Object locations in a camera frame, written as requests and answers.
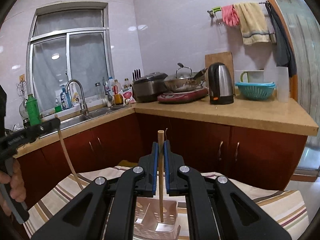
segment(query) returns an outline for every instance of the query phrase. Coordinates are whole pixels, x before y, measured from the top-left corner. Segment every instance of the striped tablecloth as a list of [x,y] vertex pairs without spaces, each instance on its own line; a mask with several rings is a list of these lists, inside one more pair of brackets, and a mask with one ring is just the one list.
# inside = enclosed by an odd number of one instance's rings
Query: striped tablecloth
[[[96,177],[113,179],[121,176],[127,167],[116,166],[100,171],[78,174],[81,184],[86,187]],[[215,178],[217,172],[203,173],[203,176]],[[266,213],[276,220],[292,237],[297,240],[309,225],[305,203],[299,191],[273,191],[252,187],[231,179],[231,181],[257,203]],[[30,218],[24,227],[31,237],[44,223],[56,214],[65,204],[80,192],[72,174],[62,180],[30,210]],[[178,201],[177,222],[181,225],[179,239],[189,239],[188,218],[185,197],[169,197],[164,189],[164,199]]]

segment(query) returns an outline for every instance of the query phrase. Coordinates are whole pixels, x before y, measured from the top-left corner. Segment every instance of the mug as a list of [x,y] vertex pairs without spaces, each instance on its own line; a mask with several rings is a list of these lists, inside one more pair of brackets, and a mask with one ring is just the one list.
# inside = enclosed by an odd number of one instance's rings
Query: mug
[[240,81],[243,82],[243,75],[247,74],[249,83],[263,83],[264,82],[263,72],[264,72],[264,70],[244,71],[241,73]]

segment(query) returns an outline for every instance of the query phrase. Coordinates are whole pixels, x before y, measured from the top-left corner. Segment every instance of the dish soap bottle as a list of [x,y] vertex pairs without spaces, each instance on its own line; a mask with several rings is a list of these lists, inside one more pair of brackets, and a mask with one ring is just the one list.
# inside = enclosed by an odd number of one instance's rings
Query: dish soap bottle
[[70,84],[71,88],[70,88],[70,92],[72,95],[71,101],[73,106],[76,106],[80,103],[80,97],[79,97],[79,93],[76,89],[76,86],[74,84]]
[[54,110],[56,111],[56,113],[62,111],[60,102],[59,102],[59,100],[57,98],[56,98],[56,106],[54,107]]
[[27,112],[29,115],[30,125],[36,125],[41,123],[40,112],[37,99],[33,97],[33,94],[28,94]]
[[62,104],[63,110],[67,110],[67,109],[71,108],[71,102],[66,94],[66,88],[64,85],[62,86],[62,92],[60,93],[60,98],[61,98],[61,104]]

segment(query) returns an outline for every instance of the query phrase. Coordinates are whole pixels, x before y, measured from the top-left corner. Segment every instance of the kitchen faucet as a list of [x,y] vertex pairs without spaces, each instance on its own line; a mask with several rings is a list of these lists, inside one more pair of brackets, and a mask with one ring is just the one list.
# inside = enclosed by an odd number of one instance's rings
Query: kitchen faucet
[[83,101],[83,109],[82,109],[81,102],[80,102],[80,108],[81,108],[80,113],[88,116],[89,111],[88,111],[87,104],[86,104],[86,102],[85,102],[83,87],[82,87],[81,83],[80,83],[78,80],[76,80],[76,79],[71,79],[71,80],[69,80],[68,83],[67,83],[67,85],[66,85],[66,93],[68,93],[69,85],[70,85],[72,82],[77,83],[77,84],[79,85],[79,87],[80,87],[80,90],[81,90],[81,97],[82,97],[82,101]]

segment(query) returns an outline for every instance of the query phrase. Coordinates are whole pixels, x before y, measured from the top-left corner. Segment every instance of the white curtain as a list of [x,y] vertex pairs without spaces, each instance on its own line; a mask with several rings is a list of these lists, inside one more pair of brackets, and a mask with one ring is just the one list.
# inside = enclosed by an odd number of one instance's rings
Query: white curtain
[[102,10],[78,9],[40,15],[37,17],[33,36],[85,27],[103,27]]
[[108,80],[103,33],[70,35],[70,68],[71,77],[83,86],[84,96],[96,95],[95,83],[102,87],[102,78]]
[[66,38],[44,41],[33,46],[32,73],[35,98],[40,112],[54,108],[56,90],[68,82]]

